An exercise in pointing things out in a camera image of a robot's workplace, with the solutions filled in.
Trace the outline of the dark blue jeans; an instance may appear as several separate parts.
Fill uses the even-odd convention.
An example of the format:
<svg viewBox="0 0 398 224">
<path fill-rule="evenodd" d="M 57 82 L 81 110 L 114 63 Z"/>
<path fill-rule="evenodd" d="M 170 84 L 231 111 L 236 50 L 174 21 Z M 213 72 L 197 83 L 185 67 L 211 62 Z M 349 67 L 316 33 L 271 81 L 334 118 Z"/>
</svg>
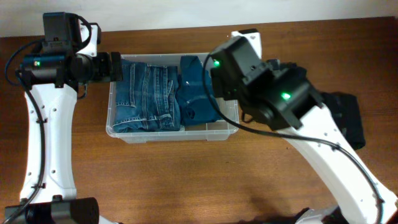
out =
<svg viewBox="0 0 398 224">
<path fill-rule="evenodd" d="M 122 60 L 123 80 L 116 82 L 116 133 L 179 131 L 176 66 Z"/>
</svg>

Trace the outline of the large black cloth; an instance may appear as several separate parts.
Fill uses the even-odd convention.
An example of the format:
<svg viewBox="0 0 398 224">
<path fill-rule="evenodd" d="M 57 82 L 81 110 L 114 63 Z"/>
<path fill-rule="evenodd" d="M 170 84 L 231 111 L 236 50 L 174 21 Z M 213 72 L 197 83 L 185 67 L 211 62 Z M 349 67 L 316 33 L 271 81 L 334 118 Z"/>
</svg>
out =
<svg viewBox="0 0 398 224">
<path fill-rule="evenodd" d="M 324 104 L 331 111 L 332 118 L 338 129 L 356 151 L 366 145 L 361 114 L 356 96 L 334 92 L 322 93 Z"/>
</svg>

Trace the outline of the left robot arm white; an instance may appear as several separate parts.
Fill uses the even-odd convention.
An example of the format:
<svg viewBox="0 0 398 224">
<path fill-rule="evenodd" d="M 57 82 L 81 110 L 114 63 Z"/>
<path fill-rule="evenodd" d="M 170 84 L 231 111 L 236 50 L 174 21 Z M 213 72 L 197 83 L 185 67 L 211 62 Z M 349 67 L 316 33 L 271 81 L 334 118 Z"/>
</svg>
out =
<svg viewBox="0 0 398 224">
<path fill-rule="evenodd" d="M 98 52 L 101 29 L 68 12 L 43 15 L 43 39 L 30 43 L 15 71 L 29 115 L 27 169 L 18 205 L 6 223 L 106 223 L 95 198 L 77 198 L 72 122 L 80 90 L 123 78 L 121 55 Z"/>
</svg>

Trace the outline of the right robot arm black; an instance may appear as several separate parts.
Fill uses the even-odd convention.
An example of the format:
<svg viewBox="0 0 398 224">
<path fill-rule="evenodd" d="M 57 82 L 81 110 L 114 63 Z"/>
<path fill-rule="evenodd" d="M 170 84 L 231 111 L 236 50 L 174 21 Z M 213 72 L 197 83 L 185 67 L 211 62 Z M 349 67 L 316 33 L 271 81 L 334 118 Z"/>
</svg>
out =
<svg viewBox="0 0 398 224">
<path fill-rule="evenodd" d="M 299 223 L 396 223 L 397 195 L 366 167 L 344 138 L 306 70 L 277 59 L 262 60 L 250 41 L 237 36 L 210 52 L 215 98 L 237 100 L 266 136 L 288 141 L 318 174 L 336 207 L 307 210 Z"/>
</svg>

